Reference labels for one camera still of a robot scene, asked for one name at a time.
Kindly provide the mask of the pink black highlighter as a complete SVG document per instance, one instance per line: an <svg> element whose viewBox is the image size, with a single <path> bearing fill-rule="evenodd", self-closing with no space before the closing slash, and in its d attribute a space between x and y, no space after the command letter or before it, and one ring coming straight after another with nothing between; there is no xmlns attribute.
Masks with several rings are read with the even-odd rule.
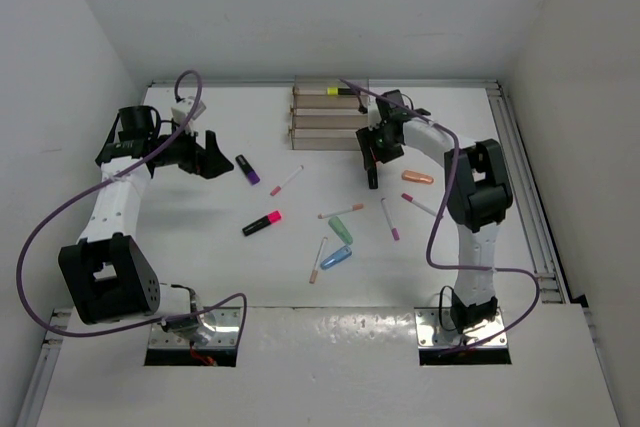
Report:
<svg viewBox="0 0 640 427"><path fill-rule="evenodd" d="M260 230L267 228L277 222L279 222L282 219L281 213L279 211L273 211L257 220L255 220L254 222L250 223L249 225L245 226L242 228L242 233L244 236L250 236L253 235L257 232L259 232Z"/></svg>

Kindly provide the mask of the yellow black highlighter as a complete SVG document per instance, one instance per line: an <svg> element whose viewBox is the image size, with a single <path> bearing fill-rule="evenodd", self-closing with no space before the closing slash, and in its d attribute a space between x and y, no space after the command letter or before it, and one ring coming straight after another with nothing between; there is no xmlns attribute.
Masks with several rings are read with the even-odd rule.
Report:
<svg viewBox="0 0 640 427"><path fill-rule="evenodd" d="M351 88L328 87L326 94L328 96L355 96L357 92Z"/></svg>

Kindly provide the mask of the orange black highlighter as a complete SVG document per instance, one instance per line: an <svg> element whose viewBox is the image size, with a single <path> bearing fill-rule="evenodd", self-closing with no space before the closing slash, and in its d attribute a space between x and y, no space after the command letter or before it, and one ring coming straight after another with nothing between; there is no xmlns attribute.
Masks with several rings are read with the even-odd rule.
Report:
<svg viewBox="0 0 640 427"><path fill-rule="evenodd" d="M368 185L371 190L376 190L378 188L378 175L376 172L368 173Z"/></svg>

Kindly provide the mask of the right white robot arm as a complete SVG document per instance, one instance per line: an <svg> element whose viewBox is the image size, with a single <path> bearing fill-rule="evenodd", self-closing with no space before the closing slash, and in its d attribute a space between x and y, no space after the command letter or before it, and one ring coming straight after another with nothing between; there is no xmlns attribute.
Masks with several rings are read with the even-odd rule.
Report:
<svg viewBox="0 0 640 427"><path fill-rule="evenodd" d="M493 285L495 242L513 204L500 144L458 136L431 120L426 110L407 107L399 90L376 95L375 102L370 107L359 104L367 125L356 131L369 188L378 188L377 165L403 156L404 147L418 150L444 169L441 211L456 224L459 245L451 322L461 333L493 319L498 307Z"/></svg>

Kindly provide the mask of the pink capped white marker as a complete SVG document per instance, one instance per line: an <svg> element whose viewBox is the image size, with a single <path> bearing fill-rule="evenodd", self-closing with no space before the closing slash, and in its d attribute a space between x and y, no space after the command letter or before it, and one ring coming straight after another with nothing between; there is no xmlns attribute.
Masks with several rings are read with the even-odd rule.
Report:
<svg viewBox="0 0 640 427"><path fill-rule="evenodd" d="M287 186L293 179L295 179L304 170L303 165L299 165L294 171L292 171L284 180L276 185L270 192L270 196L274 197L278 195L282 189Z"/></svg>

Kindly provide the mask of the purple black highlighter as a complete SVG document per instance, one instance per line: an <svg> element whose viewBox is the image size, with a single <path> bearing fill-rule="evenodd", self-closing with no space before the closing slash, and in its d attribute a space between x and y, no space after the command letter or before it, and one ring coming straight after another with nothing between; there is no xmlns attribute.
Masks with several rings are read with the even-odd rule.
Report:
<svg viewBox="0 0 640 427"><path fill-rule="evenodd" d="M257 185L260 182L260 177L244 155L236 156L235 161L251 185Z"/></svg>

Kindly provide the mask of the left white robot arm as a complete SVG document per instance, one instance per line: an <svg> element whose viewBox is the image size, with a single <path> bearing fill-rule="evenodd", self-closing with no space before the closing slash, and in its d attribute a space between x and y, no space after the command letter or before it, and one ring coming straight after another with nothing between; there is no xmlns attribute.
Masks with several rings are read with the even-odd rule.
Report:
<svg viewBox="0 0 640 427"><path fill-rule="evenodd" d="M208 130L205 143L186 110L197 115L202 102L177 103L169 119L147 105L125 107L96 163L105 187L98 192L87 226L76 244L60 250L58 263L80 319L112 323L161 311L165 289L135 241L142 198L155 171L175 165L210 180L233 170Z"/></svg>

